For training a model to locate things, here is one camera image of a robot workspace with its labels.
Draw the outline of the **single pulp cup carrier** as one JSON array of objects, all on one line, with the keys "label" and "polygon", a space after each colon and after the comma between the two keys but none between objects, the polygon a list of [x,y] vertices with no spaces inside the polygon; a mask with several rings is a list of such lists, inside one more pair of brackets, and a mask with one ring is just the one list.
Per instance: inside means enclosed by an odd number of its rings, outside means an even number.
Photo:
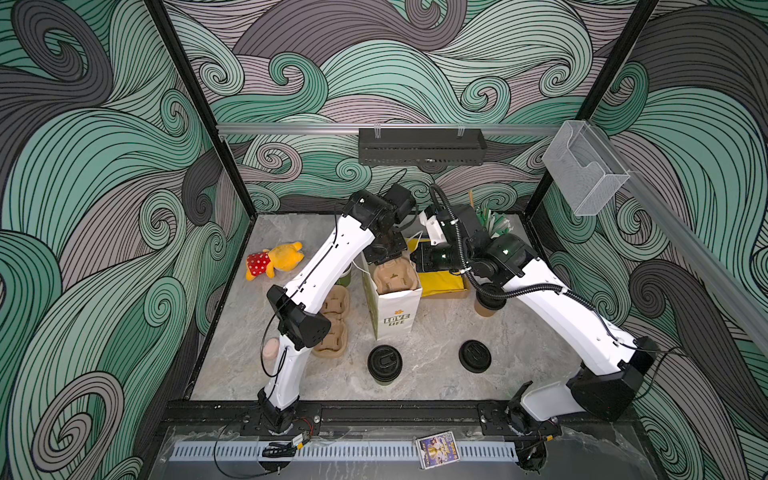
[{"label": "single pulp cup carrier", "polygon": [[404,257],[378,265],[372,278],[379,295],[416,290],[419,284],[414,266]]}]

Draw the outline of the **brown paper coffee cup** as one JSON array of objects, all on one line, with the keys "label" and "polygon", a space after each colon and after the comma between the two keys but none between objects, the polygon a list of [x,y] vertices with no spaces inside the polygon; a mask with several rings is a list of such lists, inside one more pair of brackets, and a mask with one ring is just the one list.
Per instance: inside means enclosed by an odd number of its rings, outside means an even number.
[{"label": "brown paper coffee cup", "polygon": [[475,303],[474,304],[474,309],[475,309],[475,311],[476,311],[476,313],[478,315],[480,315],[482,317],[485,317],[485,318],[492,317],[493,315],[495,315],[497,313],[497,309],[487,308],[487,307],[485,307],[484,305],[482,305],[480,303]]}]

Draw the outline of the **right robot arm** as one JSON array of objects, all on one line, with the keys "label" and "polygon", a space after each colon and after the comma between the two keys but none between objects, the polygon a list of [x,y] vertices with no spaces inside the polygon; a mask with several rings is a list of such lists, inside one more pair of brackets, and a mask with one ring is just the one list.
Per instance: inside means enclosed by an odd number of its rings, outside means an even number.
[{"label": "right robot arm", "polygon": [[580,358],[576,371],[564,379],[537,388],[522,386],[510,403],[514,417],[545,422],[587,413],[613,422],[622,416],[654,363],[654,341],[608,322],[519,236],[492,237],[470,206],[430,206],[418,221],[429,238],[428,245],[412,254],[418,266],[464,275],[479,298],[491,303],[521,300]]}]

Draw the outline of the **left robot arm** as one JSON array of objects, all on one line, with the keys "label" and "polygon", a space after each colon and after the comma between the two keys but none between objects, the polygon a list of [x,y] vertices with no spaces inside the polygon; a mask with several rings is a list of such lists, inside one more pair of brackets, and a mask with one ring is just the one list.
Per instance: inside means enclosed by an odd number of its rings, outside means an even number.
[{"label": "left robot arm", "polygon": [[395,226],[415,208],[412,193],[395,184],[383,194],[352,194],[319,252],[286,285],[273,285],[267,300],[277,320],[278,350],[268,383],[257,396],[262,423],[280,434],[290,429],[300,397],[300,383],[312,349],[331,329],[320,313],[341,274],[369,246],[394,254]]}]

